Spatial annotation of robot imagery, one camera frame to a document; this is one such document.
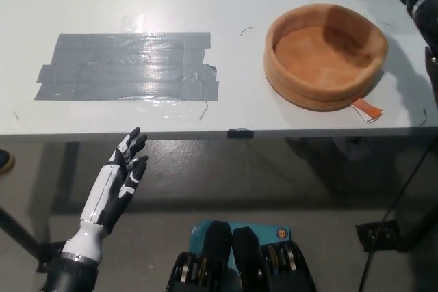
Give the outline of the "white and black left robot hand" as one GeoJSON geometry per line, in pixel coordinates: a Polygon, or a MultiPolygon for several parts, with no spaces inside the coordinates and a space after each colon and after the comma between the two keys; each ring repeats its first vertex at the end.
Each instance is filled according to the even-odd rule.
{"type": "Polygon", "coordinates": [[[101,168],[89,193],[81,220],[103,227],[110,235],[131,202],[146,171],[148,156],[137,157],[147,135],[136,127],[127,134],[101,168]]]}

